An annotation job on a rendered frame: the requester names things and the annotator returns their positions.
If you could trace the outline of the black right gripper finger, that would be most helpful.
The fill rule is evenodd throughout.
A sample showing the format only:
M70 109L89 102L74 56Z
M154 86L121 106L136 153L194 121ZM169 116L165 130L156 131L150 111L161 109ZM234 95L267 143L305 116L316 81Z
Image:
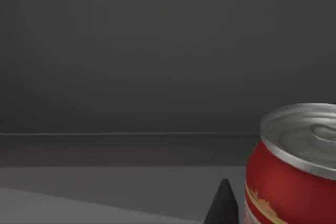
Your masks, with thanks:
M239 210L228 179L222 179L203 224L239 224Z

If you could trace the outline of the red and white can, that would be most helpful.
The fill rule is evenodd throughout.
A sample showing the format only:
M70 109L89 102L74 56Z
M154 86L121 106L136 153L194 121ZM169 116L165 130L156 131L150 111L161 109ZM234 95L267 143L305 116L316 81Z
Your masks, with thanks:
M246 164L244 224L336 224L336 104L271 111Z

